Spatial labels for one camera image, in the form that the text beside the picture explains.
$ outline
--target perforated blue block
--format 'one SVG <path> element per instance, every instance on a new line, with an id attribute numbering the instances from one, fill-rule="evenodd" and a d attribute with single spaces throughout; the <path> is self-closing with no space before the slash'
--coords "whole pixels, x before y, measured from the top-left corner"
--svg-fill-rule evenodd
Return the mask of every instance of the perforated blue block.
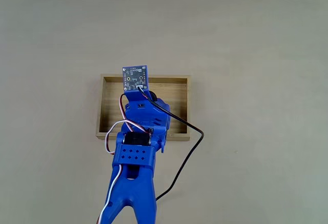
<path id="1" fill-rule="evenodd" d="M 140 165 L 153 169 L 155 153 L 155 148 L 151 146 L 118 144 L 115 149 L 113 165 Z"/>

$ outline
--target wooden tray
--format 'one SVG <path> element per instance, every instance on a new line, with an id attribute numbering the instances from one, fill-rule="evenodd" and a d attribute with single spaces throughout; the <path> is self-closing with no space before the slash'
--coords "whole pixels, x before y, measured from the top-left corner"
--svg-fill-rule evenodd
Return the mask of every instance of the wooden tray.
<path id="1" fill-rule="evenodd" d="M 118 99 L 123 93 L 122 75 L 102 74 L 101 92 L 97 117 L 96 136 L 105 139 L 106 132 L 122 115 L 118 106 Z M 149 88 L 158 98 L 170 105 L 171 112 L 189 121 L 190 110 L 190 77 L 152 75 L 149 76 Z M 123 99 L 123 106 L 128 100 Z M 115 140 L 121 125 L 117 125 L 109 135 L 109 139 Z M 188 141 L 190 139 L 189 127 L 181 122 L 171 119 L 167 140 Z"/>

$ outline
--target red wire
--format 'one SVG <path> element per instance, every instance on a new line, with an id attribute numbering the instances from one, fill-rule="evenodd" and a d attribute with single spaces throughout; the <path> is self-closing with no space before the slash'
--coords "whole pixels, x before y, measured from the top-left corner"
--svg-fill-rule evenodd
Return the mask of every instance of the red wire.
<path id="1" fill-rule="evenodd" d="M 123 94 L 121 95 L 121 97 L 119 98 L 119 106 L 120 106 L 120 108 L 121 108 L 121 110 L 122 110 L 123 118 L 124 118 L 124 119 L 127 119 L 127 115 L 125 114 L 125 111 L 124 111 L 124 108 L 123 108 L 123 104 L 122 104 L 122 97 L 123 97 L 123 96 L 125 96 L 124 93 L 123 93 Z M 129 123 L 126 123 L 126 124 L 127 124 L 127 126 L 129 127 L 130 131 L 131 131 L 131 130 L 134 131 L 133 128 L 131 127 L 131 125 L 130 125 Z"/>

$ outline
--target white cable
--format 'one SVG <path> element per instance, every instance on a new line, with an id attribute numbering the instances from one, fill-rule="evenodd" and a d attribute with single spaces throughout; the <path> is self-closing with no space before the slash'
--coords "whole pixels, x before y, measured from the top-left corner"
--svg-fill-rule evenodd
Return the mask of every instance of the white cable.
<path id="1" fill-rule="evenodd" d="M 109 148 L 108 148 L 108 135 L 112 132 L 112 130 L 114 129 L 114 127 L 119 124 L 119 123 L 130 123 L 134 126 L 136 126 L 138 129 L 142 130 L 143 132 L 147 133 L 147 131 L 142 127 L 140 126 L 139 124 L 135 123 L 134 121 L 131 121 L 131 120 L 127 120 L 127 119 L 124 119 L 124 120 L 119 120 L 117 122 L 114 123 L 114 125 L 111 127 L 111 129 L 106 133 L 106 136 L 105 136 L 105 149 L 106 151 L 113 155 L 115 152 L 114 151 L 110 151 Z"/>
<path id="2" fill-rule="evenodd" d="M 123 119 L 127 119 L 127 116 L 125 115 L 125 111 L 123 109 L 123 105 L 122 105 L 122 97 L 124 96 L 124 94 L 122 94 L 119 99 L 118 99 L 118 106 L 119 106 L 119 109 L 121 111 L 121 114 L 123 116 Z M 133 129 L 131 127 L 131 125 L 129 123 L 126 123 L 126 125 L 128 126 L 130 132 L 133 132 Z"/>
<path id="3" fill-rule="evenodd" d="M 102 211 L 101 211 L 101 213 L 100 213 L 100 215 L 99 215 L 99 221 L 98 221 L 98 224 L 101 224 L 101 218 L 102 218 L 102 216 L 103 216 L 103 212 L 104 212 L 105 208 L 106 208 L 107 205 L 109 204 L 109 199 L 110 199 L 110 197 L 111 197 L 113 187 L 114 187 L 115 183 L 117 182 L 117 180 L 118 180 L 120 174 L 122 173 L 122 165 L 120 164 L 120 165 L 118 165 L 118 166 L 119 166 L 118 173 L 117 173 L 116 177 L 114 178 L 114 180 L 113 180 L 113 182 L 112 182 L 112 184 L 111 184 L 111 187 L 109 188 L 107 201 L 106 201 L 105 206 L 104 206 L 104 208 L 102 209 Z"/>

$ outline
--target hole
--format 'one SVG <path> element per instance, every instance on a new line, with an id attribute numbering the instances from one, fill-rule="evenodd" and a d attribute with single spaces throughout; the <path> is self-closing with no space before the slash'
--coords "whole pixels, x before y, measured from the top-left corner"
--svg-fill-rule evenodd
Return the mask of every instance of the hole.
<path id="1" fill-rule="evenodd" d="M 139 165 L 128 165 L 127 179 L 134 180 L 139 175 Z"/>

